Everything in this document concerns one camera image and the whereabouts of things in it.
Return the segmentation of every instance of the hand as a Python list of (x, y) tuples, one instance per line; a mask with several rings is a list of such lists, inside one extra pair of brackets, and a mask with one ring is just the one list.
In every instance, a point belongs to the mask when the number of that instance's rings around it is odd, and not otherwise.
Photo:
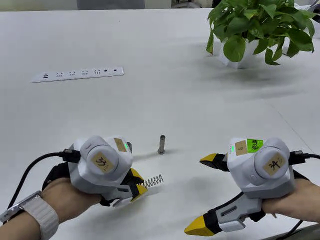
[(264, 212), (320, 223), (320, 187), (305, 179), (296, 179), (295, 187), (284, 197), (265, 199)]
[(78, 217), (101, 201), (98, 194), (87, 194), (76, 189), (69, 178), (54, 180), (43, 190), (42, 195), (58, 214), (59, 223)]

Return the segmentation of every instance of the metal spring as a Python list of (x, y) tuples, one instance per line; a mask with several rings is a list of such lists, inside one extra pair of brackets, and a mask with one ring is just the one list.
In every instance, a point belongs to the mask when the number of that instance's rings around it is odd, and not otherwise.
[(143, 185), (146, 189), (150, 188), (154, 185), (160, 184), (164, 181), (163, 177), (161, 176), (161, 174), (151, 177), (147, 180), (145, 180), (141, 185)]

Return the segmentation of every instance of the white table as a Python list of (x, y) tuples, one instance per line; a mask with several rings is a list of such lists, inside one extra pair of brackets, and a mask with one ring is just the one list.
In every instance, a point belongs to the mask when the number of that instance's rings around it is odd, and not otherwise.
[[(0, 13), (0, 209), (36, 157), (79, 137), (123, 135), (133, 167), (162, 174), (154, 194), (123, 208), (92, 207), (54, 240), (205, 239), (184, 228), (240, 190), (229, 173), (199, 163), (230, 138), (279, 137), (291, 150), (320, 153), (320, 42), (281, 66), (234, 70), (205, 51), (209, 9)], [(30, 83), (43, 71), (123, 66), (114, 78)], [(165, 134), (165, 155), (157, 155)], [(19, 199), (38, 190), (59, 159), (30, 173)], [(320, 161), (295, 167), (320, 184)], [(268, 215), (212, 239), (257, 240), (297, 222)]]

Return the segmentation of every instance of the white power strip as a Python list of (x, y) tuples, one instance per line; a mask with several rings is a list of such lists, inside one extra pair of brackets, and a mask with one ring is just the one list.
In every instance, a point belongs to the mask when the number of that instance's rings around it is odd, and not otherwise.
[(92, 69), (81, 69), (71, 71), (53, 71), (38, 74), (32, 83), (63, 81), (71, 79), (91, 79), (101, 77), (114, 77), (124, 75), (123, 67), (97, 67)]

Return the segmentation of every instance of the handwritten label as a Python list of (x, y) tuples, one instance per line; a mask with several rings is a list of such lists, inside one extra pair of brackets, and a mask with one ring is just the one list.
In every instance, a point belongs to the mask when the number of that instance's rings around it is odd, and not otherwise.
[(248, 153), (252, 154), (257, 152), (264, 145), (264, 141), (258, 139), (247, 139), (246, 144), (248, 146)]
[(91, 161), (104, 173), (108, 173), (114, 168), (113, 163), (101, 152), (94, 155)]
[(279, 169), (286, 163), (286, 160), (276, 153), (264, 166), (263, 169), (270, 175), (273, 176), (276, 174)]
[(126, 152), (127, 149), (124, 145), (124, 142), (120, 138), (114, 138), (115, 144), (119, 150), (119, 152)]
[(235, 143), (235, 155), (240, 156), (247, 153), (248, 153), (248, 150), (247, 150), (246, 140), (238, 141)]

